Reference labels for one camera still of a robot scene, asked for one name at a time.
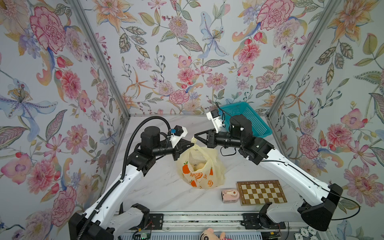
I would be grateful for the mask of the yellow pear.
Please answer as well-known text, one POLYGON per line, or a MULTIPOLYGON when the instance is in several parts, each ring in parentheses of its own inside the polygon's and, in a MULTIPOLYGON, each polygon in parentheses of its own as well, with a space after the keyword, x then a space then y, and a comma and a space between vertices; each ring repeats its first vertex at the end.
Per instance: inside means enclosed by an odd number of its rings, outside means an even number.
POLYGON ((194 171, 199 171, 200 169, 203 169, 204 167, 205 167, 204 163, 199 163, 199 164, 193 166, 194 171))

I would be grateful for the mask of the yellow translucent plastic bag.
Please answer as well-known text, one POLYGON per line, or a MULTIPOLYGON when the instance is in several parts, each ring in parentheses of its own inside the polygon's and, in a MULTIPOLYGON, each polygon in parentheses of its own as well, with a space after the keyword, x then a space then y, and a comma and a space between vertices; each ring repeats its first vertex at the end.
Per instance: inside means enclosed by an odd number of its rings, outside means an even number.
POLYGON ((176 161, 180 178, 198 189, 208 190, 222 186, 226 181, 226 167, 219 158, 219 152, 217 149, 200 147, 197 141, 192 138, 194 146, 182 153, 176 161))

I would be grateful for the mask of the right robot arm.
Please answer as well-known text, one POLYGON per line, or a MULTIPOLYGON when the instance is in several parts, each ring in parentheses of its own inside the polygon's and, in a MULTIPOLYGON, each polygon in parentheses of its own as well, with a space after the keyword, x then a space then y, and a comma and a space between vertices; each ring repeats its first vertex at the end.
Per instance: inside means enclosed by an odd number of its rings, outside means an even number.
POLYGON ((255 137, 252 123, 243 115, 230 118, 228 131, 223 131, 218 115, 207 114, 214 128, 194 135, 208 148, 237 148, 240 154, 257 166, 274 173, 300 196, 294 203, 266 203, 254 217, 258 228, 271 228, 282 222, 303 222, 318 231, 326 231, 343 193, 337 184, 327 185, 306 171, 295 167, 270 142, 255 137))

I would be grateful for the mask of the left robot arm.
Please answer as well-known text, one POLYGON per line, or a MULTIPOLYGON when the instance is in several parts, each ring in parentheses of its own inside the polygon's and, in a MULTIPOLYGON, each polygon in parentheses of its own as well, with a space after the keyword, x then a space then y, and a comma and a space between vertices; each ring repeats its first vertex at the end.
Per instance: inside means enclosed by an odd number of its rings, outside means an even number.
POLYGON ((83 214, 74 214, 69 220, 72 240, 117 240, 124 232, 144 228, 149 223, 150 211, 140 204, 132 205, 127 211, 116 215, 116 211, 156 161, 171 155, 177 160, 194 144, 185 140, 188 131, 175 126, 161 140, 163 133, 158 127, 145 128, 141 142, 130 153, 122 172, 108 190, 83 214))

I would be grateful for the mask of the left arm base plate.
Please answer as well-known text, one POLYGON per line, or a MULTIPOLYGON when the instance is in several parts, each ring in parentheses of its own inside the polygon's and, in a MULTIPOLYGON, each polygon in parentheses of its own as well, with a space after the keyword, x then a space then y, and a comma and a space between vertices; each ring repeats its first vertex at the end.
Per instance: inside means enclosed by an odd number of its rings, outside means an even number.
POLYGON ((162 230, 164 223, 164 214, 149 214, 144 216, 142 222, 136 227, 130 227, 129 230, 162 230))

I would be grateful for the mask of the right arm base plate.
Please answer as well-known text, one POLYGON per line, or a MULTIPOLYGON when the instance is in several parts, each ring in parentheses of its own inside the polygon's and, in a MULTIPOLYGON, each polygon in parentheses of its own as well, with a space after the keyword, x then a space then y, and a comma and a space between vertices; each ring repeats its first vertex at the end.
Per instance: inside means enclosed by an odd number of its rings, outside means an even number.
POLYGON ((287 228, 284 222, 275 223, 266 214, 245 213, 242 214, 242 217, 241 225, 246 230, 284 230, 287 228))

